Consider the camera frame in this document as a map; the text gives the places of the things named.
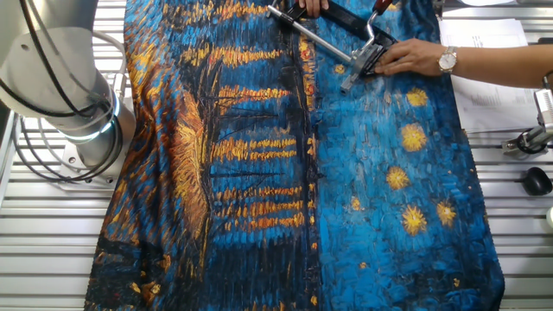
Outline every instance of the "workbench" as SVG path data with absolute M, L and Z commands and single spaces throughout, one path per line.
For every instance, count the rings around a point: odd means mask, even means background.
M 124 7 L 125 1 L 100 0 L 94 29 L 123 41 Z M 517 18 L 530 44 L 541 37 L 553 37 L 553 4 L 469 8 L 452 2 L 446 3 L 443 18 Z M 97 39 L 93 40 L 93 50 L 96 66 L 111 81 L 121 64 L 121 54 Z M 126 105 L 131 102 L 129 87 Z M 27 118 L 26 124 L 41 159 L 59 168 L 44 147 L 36 120 Z M 52 127 L 46 132 L 62 156 L 67 142 L 64 136 Z M 553 228 L 545 220 L 546 211 L 553 206 L 553 194 L 531 198 L 515 182 L 533 166 L 553 176 L 553 150 L 526 161 L 502 155 L 501 142 L 518 134 L 469 134 L 505 274 L 502 309 L 553 310 Z M 20 144 L 24 155 L 33 159 L 24 139 Z M 0 159 L 7 164 L 0 162 L 0 311 L 82 310 L 111 191 L 66 192 L 30 172 L 13 149 L 6 148 L 9 146 L 4 138 L 0 149 L 5 153 Z

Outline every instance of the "silver watch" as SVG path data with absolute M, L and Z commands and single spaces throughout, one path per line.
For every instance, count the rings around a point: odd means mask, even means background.
M 448 47 L 438 60 L 438 66 L 443 73 L 452 73 L 457 64 L 457 47 Z

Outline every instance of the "fabric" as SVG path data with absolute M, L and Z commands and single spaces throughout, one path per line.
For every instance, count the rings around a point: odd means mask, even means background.
M 497 310 L 450 81 L 400 74 L 341 95 L 348 68 L 267 4 L 128 0 L 137 132 L 85 309 Z M 338 4 L 367 15 L 373 1 Z M 431 0 L 376 24 L 439 38 Z M 363 43 L 304 25 L 343 51 Z

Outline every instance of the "paper sheet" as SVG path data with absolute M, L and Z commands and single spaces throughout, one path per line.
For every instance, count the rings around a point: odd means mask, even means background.
M 513 0 L 459 0 L 464 4 L 472 6 L 485 6 L 485 5 L 497 5 L 497 4 L 515 4 Z
M 440 30 L 445 46 L 515 48 L 528 45 L 521 23 L 514 19 L 441 21 Z M 534 90 L 451 78 L 461 126 L 466 131 L 518 130 L 536 125 Z

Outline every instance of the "hand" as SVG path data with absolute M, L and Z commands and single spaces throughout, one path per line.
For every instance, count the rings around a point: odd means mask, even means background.
M 375 73 L 392 75 L 402 72 L 420 73 L 426 76 L 440 76 L 438 60 L 446 47 L 432 42 L 409 39 L 394 44 L 374 68 Z
M 319 17 L 321 14 L 321 8 L 328 10 L 328 0 L 299 0 L 300 8 L 308 9 L 308 15 L 313 17 Z

